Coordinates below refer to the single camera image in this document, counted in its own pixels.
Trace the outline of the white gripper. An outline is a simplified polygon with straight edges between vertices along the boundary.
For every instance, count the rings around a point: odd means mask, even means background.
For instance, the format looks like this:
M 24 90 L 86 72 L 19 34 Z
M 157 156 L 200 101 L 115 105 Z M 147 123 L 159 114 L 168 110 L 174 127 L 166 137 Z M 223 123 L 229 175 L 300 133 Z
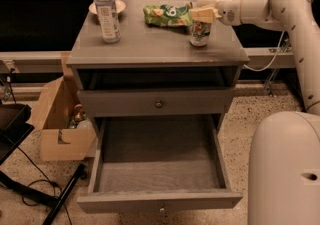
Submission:
M 197 0 L 192 2 L 192 7 L 195 9 L 190 9 L 189 14 L 194 21 L 214 23 L 219 19 L 224 25 L 239 26 L 241 6 L 242 0 Z

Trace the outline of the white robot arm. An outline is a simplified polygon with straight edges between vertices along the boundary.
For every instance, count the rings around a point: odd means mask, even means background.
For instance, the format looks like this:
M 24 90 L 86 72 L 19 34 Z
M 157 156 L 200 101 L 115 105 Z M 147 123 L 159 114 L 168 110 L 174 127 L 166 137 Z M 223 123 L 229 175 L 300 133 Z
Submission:
M 248 157 L 247 225 L 320 225 L 320 28 L 311 0 L 199 0 L 200 19 L 286 32 L 302 99 L 257 126 Z

